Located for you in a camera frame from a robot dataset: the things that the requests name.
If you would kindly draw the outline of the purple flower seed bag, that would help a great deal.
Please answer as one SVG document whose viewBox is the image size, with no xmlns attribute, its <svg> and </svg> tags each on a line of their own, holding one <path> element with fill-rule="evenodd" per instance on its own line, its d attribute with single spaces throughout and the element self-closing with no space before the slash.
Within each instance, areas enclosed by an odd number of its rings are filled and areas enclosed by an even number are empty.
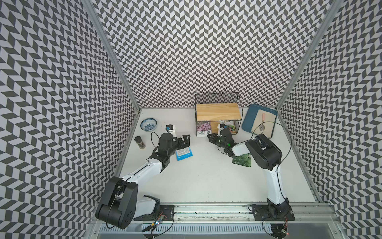
<svg viewBox="0 0 382 239">
<path fill-rule="evenodd" d="M 197 121 L 196 131 L 197 137 L 207 137 L 212 133 L 210 121 Z"/>
</svg>

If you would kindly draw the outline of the green white seed bag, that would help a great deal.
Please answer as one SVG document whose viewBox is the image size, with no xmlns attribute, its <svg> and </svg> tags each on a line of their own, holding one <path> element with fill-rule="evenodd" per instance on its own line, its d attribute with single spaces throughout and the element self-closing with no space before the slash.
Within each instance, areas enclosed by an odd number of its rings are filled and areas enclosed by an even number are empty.
<svg viewBox="0 0 382 239">
<path fill-rule="evenodd" d="M 189 147 L 186 147 L 184 149 L 178 149 L 176 151 L 176 159 L 177 161 L 187 159 L 189 157 L 192 157 L 193 153 Z"/>
</svg>

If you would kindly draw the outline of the colourful flower seed bag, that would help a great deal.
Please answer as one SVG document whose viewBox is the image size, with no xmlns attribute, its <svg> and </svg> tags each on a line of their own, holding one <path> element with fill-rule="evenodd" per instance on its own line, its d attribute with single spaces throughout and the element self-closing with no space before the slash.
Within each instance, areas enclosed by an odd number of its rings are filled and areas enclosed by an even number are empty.
<svg viewBox="0 0 382 239">
<path fill-rule="evenodd" d="M 224 124 L 226 124 L 228 127 L 229 127 L 229 129 L 230 129 L 230 132 L 232 133 L 232 134 L 237 134 L 237 130 L 236 130 L 236 126 L 235 126 L 235 121 L 234 120 L 221 120 L 220 122 L 219 122 L 219 124 L 220 123 L 224 123 Z"/>
</svg>

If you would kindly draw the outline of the green lotus seed bag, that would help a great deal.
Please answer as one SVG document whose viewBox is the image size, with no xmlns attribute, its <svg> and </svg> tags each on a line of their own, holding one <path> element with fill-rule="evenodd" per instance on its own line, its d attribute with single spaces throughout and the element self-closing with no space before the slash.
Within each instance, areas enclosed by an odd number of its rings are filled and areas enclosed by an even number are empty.
<svg viewBox="0 0 382 239">
<path fill-rule="evenodd" d="M 243 154 L 241 156 L 235 156 L 232 159 L 232 163 L 244 167 L 251 167 L 252 165 L 252 156 L 250 153 Z"/>
</svg>

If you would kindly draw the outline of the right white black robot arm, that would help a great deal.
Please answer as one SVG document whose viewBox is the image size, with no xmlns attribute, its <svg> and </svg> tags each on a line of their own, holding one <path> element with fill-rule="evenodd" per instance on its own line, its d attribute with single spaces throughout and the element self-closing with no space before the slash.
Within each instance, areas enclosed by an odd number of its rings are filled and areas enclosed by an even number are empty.
<svg viewBox="0 0 382 239">
<path fill-rule="evenodd" d="M 256 221 L 295 219 L 281 182 L 281 164 L 285 158 L 282 151 L 267 136 L 261 133 L 251 136 L 249 140 L 236 143 L 230 130 L 223 126 L 219 129 L 219 133 L 208 134 L 208 140 L 218 148 L 222 148 L 229 157 L 250 154 L 256 164 L 263 169 L 268 187 L 267 204 L 249 206 Z"/>
</svg>

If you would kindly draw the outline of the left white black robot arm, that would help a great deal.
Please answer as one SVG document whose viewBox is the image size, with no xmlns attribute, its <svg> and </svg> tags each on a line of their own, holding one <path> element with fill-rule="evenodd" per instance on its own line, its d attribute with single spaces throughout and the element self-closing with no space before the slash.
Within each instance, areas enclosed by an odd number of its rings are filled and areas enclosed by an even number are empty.
<svg viewBox="0 0 382 239">
<path fill-rule="evenodd" d="M 95 217 L 106 223 L 108 228 L 125 229 L 134 219 L 160 218 L 161 202 L 153 196 L 139 197 L 139 186 L 162 173 L 177 150 L 190 146 L 191 136 L 175 137 L 163 133 L 158 145 L 144 164 L 123 177 L 112 177 L 106 184 Z"/>
</svg>

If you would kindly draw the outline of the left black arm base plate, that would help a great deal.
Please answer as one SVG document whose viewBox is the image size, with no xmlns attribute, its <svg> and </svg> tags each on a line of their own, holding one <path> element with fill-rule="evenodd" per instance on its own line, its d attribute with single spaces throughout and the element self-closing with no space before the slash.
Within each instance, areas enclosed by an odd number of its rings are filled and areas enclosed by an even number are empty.
<svg viewBox="0 0 382 239">
<path fill-rule="evenodd" d="M 174 213 L 175 205 L 160 205 L 160 207 L 155 209 L 152 214 L 136 217 L 133 220 L 142 222 L 154 222 L 162 217 L 164 221 L 173 221 Z"/>
</svg>

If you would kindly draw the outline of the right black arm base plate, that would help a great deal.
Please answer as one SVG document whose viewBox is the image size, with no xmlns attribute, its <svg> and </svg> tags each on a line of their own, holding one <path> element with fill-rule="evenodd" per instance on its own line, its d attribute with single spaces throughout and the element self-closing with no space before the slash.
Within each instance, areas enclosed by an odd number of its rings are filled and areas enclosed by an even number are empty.
<svg viewBox="0 0 382 239">
<path fill-rule="evenodd" d="M 268 221 L 295 221 L 295 216 L 293 211 L 291 210 L 291 207 L 287 209 L 286 213 L 282 213 L 282 216 L 280 218 L 273 218 L 268 210 L 267 205 L 251 205 L 250 209 L 253 213 L 254 219 L 257 222 L 261 222 L 263 220 Z"/>
</svg>

